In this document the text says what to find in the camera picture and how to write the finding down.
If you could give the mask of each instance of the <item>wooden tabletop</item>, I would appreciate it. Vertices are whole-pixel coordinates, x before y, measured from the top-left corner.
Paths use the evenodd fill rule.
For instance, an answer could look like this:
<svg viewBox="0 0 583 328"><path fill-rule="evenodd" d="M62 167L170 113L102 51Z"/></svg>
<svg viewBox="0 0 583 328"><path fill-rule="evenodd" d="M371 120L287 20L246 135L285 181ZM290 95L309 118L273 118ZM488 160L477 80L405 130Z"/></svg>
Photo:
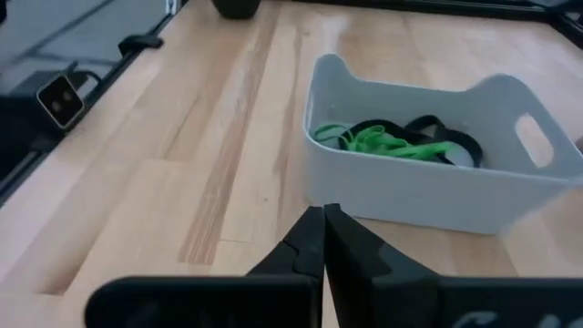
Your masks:
<svg viewBox="0 0 583 328"><path fill-rule="evenodd" d="M124 275L245 273L309 205L302 114L326 53L423 87L514 75L583 135L583 51L538 23L268 1L230 22L193 0L161 36L0 210L0 326L81 327ZM499 236L360 222L444 274L581 276L581 211L575 190Z"/></svg>

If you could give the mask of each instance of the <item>green cable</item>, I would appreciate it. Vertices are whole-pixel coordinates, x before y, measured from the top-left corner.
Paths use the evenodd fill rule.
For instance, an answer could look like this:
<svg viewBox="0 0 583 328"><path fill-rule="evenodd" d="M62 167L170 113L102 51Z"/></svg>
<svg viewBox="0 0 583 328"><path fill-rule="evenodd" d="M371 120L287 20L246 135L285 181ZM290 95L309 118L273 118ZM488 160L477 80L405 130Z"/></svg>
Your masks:
<svg viewBox="0 0 583 328"><path fill-rule="evenodd" d="M343 131L340 135L334 134L321 137L322 134L337 128ZM343 136L344 132L348 132L348 139ZM318 143L323 143L333 138L340 138L344 141L349 151L420 160L431 160L437 154L445 154L452 147L450 142L436 142L414 146L406 140L394 138L385 133L383 126L366 128L354 136L351 130L342 124L324 124L314 131L313 138Z"/></svg>

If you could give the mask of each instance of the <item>white plastic bin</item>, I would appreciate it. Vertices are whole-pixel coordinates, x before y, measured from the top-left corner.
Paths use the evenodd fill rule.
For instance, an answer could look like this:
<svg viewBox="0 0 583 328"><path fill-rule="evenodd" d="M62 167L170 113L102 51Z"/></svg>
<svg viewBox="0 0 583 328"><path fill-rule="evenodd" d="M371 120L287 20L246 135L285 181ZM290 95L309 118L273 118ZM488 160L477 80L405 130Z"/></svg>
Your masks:
<svg viewBox="0 0 583 328"><path fill-rule="evenodd" d="M436 115L475 138L481 169L353 153L312 138L321 124L381 118L404 125ZM529 114L553 147L538 168L516 133ZM456 231L497 233L529 210L580 185L583 157L520 80L489 77L466 91L399 86L354 77L337 55L318 59L304 117L306 194L364 218Z"/></svg>

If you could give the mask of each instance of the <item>wooden table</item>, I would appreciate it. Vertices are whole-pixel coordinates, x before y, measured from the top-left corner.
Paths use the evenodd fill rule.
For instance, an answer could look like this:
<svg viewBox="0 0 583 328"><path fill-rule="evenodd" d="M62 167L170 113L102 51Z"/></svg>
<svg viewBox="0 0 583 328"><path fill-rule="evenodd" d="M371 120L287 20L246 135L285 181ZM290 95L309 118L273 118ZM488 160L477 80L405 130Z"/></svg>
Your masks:
<svg viewBox="0 0 583 328"><path fill-rule="evenodd" d="M424 87L508 73L583 134L583 51L537 23L267 1L229 22L193 0L161 36L0 210L0 326L80 327L119 276L245 273L308 205L302 112L325 53ZM576 190L500 236L361 222L445 274L580 276L582 210Z"/></svg>

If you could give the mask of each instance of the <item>bin handle hole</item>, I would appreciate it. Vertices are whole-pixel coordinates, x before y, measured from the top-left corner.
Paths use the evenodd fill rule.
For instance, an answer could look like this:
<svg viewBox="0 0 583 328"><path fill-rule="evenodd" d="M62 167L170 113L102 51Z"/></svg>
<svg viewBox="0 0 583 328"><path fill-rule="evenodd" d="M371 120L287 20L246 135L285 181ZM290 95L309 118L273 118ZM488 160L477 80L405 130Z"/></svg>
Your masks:
<svg viewBox="0 0 583 328"><path fill-rule="evenodd" d="M524 114L518 119L515 130L520 142L527 150L528 156L537 168L544 168L550 164L555 151L545 133L530 114Z"/></svg>

